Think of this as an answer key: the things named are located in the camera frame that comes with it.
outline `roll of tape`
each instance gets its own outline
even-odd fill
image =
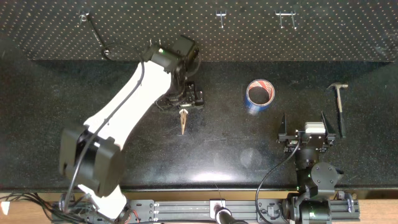
[[[249,90],[251,90],[254,87],[261,87],[266,92],[268,92],[269,99],[266,103],[258,104],[252,101],[251,96],[249,95]],[[249,84],[248,88],[246,89],[246,106],[249,108],[250,114],[257,114],[258,112],[267,109],[274,100],[274,98],[275,98],[275,88],[267,80],[263,79],[254,80]]]

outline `wooden surface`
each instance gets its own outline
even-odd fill
[[[398,223],[398,200],[360,200],[361,224]],[[0,223],[50,223],[41,207],[30,202],[12,202],[8,215],[0,212]]]

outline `hammer head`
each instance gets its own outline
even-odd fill
[[[348,88],[348,84],[333,83],[328,88],[330,88],[330,87],[335,87],[336,89]]]

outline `robotic arm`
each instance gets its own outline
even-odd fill
[[[73,177],[77,159],[89,144],[76,182],[82,191],[91,195],[90,200],[97,212],[109,221],[121,223],[130,214],[127,200],[118,185],[124,170],[123,146],[148,108],[162,95],[165,95],[167,106],[186,108],[203,104],[195,91],[187,93],[185,83],[186,72],[198,53],[195,42],[184,36],[170,50],[151,45],[143,55],[144,67],[141,63],[138,65],[132,78],[102,110],[88,118],[83,126],[70,126],[63,130],[61,174],[70,179]],[[144,77],[139,83],[142,70]],[[128,98],[138,83],[134,94]],[[109,121],[99,130],[111,114]],[[88,142],[97,130],[94,140]]]

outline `pegboard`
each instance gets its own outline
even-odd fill
[[[101,45],[79,13],[89,11],[107,44],[139,51],[171,46],[180,34],[198,42],[204,61],[393,61],[397,1],[10,1],[0,2],[3,38],[31,59],[101,60]],[[221,19],[216,11],[226,11]],[[275,12],[295,12],[290,16]],[[137,60],[120,47],[115,60]]]

